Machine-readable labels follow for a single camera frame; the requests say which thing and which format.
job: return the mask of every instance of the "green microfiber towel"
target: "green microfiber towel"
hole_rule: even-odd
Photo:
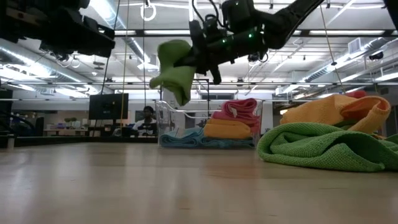
[[[196,67],[174,67],[174,63],[186,56],[190,49],[191,46],[184,40],[171,40],[160,44],[157,48],[160,75],[149,83],[151,88],[162,85],[170,90],[180,106],[191,100],[191,86]]]
[[[398,136],[385,140],[320,123],[288,123],[263,135],[261,159],[278,164],[355,172],[398,170]]]

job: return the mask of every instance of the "transparent container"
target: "transparent container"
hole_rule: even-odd
[[[254,149],[260,139],[262,101],[252,101],[251,108],[244,112],[233,106],[223,107],[222,104],[226,102],[230,101],[220,102],[221,110],[176,110],[165,101],[156,102],[159,145]],[[202,108],[207,107],[207,103],[204,102]]]

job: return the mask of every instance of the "pink towel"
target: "pink towel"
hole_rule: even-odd
[[[240,121],[251,128],[252,133],[260,129],[260,116],[254,114],[257,101],[253,98],[247,100],[229,100],[221,105],[221,111],[216,111],[211,116],[214,119]]]

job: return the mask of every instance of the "desk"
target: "desk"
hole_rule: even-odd
[[[73,136],[81,136],[82,133],[85,135],[88,132],[87,129],[45,129],[43,130],[44,136],[48,136],[49,132],[55,132],[55,135],[59,136],[60,131],[63,135],[73,135]]]

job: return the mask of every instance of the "person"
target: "person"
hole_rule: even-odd
[[[151,106],[144,107],[144,119],[137,121],[132,129],[137,131],[139,136],[156,134],[156,119],[154,119],[154,109]]]

